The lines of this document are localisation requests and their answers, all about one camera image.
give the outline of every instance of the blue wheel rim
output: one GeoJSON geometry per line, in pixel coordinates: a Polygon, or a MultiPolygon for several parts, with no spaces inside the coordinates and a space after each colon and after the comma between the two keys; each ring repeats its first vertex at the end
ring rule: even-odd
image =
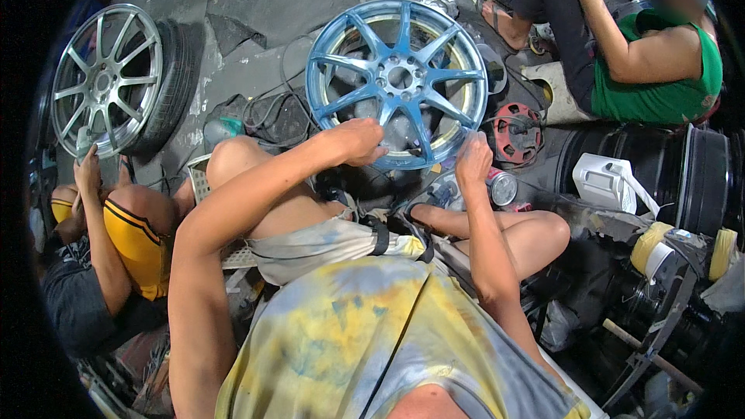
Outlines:
{"type": "Polygon", "coordinates": [[[411,0],[374,0],[329,22],[308,57],[305,90],[312,115],[323,129],[340,123],[340,111],[368,99],[377,101],[377,119],[384,127],[394,113],[405,116],[416,135],[416,147],[391,149],[376,162],[392,170],[426,168],[455,154],[465,139],[464,128],[480,125],[488,96],[486,67],[468,33],[452,18],[411,0]],[[387,21],[398,22],[395,42],[386,42],[394,37],[385,41],[371,26],[387,21]],[[423,47],[412,45],[415,28],[428,36],[423,47]],[[367,59],[340,55],[342,42],[350,36],[367,45],[367,59]],[[329,81],[339,68],[358,73],[364,83],[329,100],[329,81]],[[407,74],[406,82],[394,84],[394,73],[407,74]],[[457,88],[455,94],[462,103],[443,96],[445,87],[457,88]],[[431,126],[437,131],[435,136],[424,123],[422,107],[428,114],[442,113],[438,126],[431,126]]]}

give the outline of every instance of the masking tape roll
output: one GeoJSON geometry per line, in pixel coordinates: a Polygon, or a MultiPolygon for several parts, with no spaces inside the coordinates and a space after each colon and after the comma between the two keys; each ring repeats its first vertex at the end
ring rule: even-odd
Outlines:
{"type": "Polygon", "coordinates": [[[665,233],[672,229],[672,225],[663,222],[654,222],[649,227],[649,230],[645,231],[645,234],[639,237],[639,240],[634,245],[633,251],[631,251],[631,264],[633,264],[634,268],[636,268],[636,270],[641,274],[645,274],[647,260],[649,260],[652,250],[657,246],[657,243],[662,241],[665,233]]]}
{"type": "Polygon", "coordinates": [[[717,239],[714,241],[714,252],[712,253],[712,265],[709,267],[709,280],[715,282],[727,272],[729,268],[729,255],[735,248],[735,242],[738,240],[736,231],[722,228],[717,232],[717,239]]]}

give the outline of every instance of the white plastic container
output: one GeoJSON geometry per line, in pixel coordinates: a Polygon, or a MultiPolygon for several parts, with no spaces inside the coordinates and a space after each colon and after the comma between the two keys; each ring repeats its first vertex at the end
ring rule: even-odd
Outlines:
{"type": "Polygon", "coordinates": [[[632,177],[631,163],[585,152],[572,170],[580,197],[591,204],[636,213],[636,192],[624,180],[632,177]]]}

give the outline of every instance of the metal gear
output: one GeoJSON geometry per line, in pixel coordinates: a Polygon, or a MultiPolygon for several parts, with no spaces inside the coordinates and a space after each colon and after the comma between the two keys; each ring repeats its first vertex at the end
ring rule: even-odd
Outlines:
{"type": "Polygon", "coordinates": [[[458,16],[458,4],[455,0],[422,0],[422,3],[433,9],[440,10],[452,19],[458,16]]]}

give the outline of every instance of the white plastic basket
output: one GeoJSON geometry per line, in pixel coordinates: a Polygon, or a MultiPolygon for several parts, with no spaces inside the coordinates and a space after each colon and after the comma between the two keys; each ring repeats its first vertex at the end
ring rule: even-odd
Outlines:
{"type": "MultiPolygon", "coordinates": [[[[207,163],[212,154],[202,155],[191,159],[186,166],[189,168],[191,187],[194,188],[194,200],[199,204],[210,194],[210,185],[207,183],[207,163]]],[[[223,250],[221,256],[223,269],[256,267],[253,252],[245,239],[237,239],[223,250]]]]}

